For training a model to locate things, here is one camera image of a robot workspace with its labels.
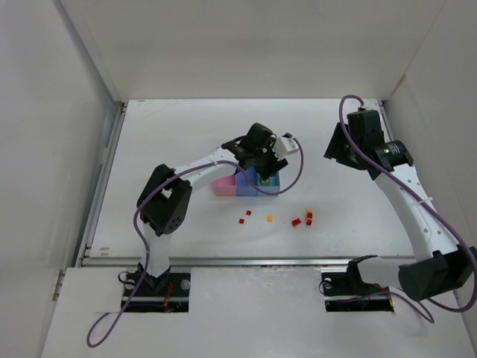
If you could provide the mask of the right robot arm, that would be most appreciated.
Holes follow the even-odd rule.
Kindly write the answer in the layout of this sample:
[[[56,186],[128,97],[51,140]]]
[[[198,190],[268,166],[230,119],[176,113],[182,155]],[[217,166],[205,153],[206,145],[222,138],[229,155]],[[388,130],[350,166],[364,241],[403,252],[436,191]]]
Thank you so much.
[[[394,208],[414,253],[412,263],[368,255],[348,264],[356,284],[395,286],[415,301],[461,288],[473,266],[457,239],[429,212],[433,206],[420,185],[414,160],[399,140],[385,141],[379,113],[360,109],[337,124],[324,154],[365,170]]]

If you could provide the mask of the red orange lego stack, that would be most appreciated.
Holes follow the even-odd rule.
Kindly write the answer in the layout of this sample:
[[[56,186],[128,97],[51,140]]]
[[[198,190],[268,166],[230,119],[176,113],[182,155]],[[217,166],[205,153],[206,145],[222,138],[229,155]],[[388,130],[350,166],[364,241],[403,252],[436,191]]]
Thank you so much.
[[[314,212],[312,210],[309,210],[306,216],[306,225],[311,226],[313,223],[313,219],[314,219]]]

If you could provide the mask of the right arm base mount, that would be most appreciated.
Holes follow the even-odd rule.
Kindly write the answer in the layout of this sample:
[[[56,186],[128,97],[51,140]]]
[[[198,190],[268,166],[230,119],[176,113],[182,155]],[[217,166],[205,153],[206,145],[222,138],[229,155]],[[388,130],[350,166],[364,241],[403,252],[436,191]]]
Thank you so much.
[[[322,271],[319,290],[325,297],[328,313],[394,312],[389,287],[365,283],[358,271],[358,264],[376,255],[358,257],[348,262],[345,271]]]

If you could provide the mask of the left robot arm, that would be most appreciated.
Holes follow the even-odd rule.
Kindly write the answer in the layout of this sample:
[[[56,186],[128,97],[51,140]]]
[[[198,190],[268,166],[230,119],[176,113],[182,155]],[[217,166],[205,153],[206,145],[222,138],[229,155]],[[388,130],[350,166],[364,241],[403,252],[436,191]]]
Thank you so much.
[[[288,156],[303,153],[291,134],[277,136],[266,126],[255,123],[249,131],[220,145],[210,155],[182,167],[157,166],[148,179],[133,214],[133,227],[144,245],[144,255],[136,271],[126,279],[132,294],[158,296],[173,288],[170,278],[169,237],[186,218],[191,196],[216,180],[254,169],[266,180],[288,165]]]

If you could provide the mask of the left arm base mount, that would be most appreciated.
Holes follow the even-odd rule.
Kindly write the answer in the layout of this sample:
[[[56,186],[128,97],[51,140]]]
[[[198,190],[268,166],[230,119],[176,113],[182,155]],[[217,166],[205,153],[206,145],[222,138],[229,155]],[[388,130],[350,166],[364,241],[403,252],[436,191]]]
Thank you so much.
[[[147,276],[126,306],[126,313],[187,313],[191,288],[190,272]]]

